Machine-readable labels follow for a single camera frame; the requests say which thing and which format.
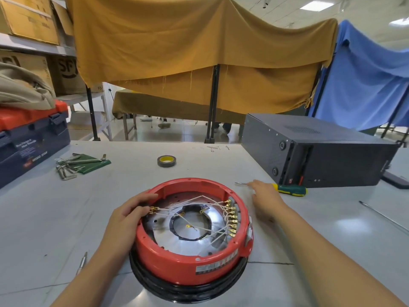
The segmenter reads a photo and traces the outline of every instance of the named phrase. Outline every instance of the ventilation grille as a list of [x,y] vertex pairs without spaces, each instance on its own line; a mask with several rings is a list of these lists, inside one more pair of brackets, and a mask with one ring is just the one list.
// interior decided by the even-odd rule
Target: ventilation grille
[[292,130],[295,133],[320,133],[318,130],[314,130],[308,127],[299,127],[299,126],[284,126],[284,127]]

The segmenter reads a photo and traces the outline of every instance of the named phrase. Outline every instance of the hand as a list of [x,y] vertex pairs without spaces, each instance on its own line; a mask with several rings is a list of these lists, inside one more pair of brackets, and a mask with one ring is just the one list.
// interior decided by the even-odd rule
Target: hand
[[256,207],[256,214],[259,217],[268,218],[272,221],[272,217],[274,217],[277,209],[286,206],[273,184],[253,180],[247,183],[247,185],[256,192],[253,194],[253,205]]
[[135,241],[139,220],[149,212],[149,206],[141,207],[139,204],[156,199],[157,196],[157,194],[150,194],[145,191],[133,196],[122,206],[116,208],[106,226],[97,253],[122,263]]

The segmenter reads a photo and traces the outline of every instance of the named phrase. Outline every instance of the computer case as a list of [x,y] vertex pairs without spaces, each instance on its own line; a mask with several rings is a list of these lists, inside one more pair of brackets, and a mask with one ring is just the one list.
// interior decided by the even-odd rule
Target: computer case
[[247,114],[242,145],[280,185],[376,185],[399,145],[313,117]]

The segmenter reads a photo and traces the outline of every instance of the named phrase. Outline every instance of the center hole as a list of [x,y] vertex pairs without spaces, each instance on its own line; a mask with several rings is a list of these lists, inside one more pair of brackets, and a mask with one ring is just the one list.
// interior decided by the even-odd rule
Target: center hole
[[200,213],[200,207],[195,209],[193,206],[192,208],[185,208],[183,217],[189,221],[189,223],[193,226],[198,226],[201,228],[196,228],[196,230],[192,227],[186,227],[188,224],[183,218],[175,216],[173,219],[173,228],[174,231],[182,238],[186,238],[189,240],[197,240],[202,237],[204,234],[211,229],[211,221],[207,217],[206,214]]

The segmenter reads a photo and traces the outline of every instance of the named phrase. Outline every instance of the ceiling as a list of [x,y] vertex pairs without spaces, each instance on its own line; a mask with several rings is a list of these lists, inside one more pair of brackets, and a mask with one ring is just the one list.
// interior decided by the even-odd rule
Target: ceiling
[[320,0],[335,5],[320,12],[300,10],[314,0],[235,0],[254,15],[269,24],[281,28],[301,28],[324,19],[336,18],[339,22],[349,20],[366,36],[393,49],[409,47],[409,26],[393,27],[389,23],[409,17],[409,0],[350,0],[349,5],[340,12],[342,0]]

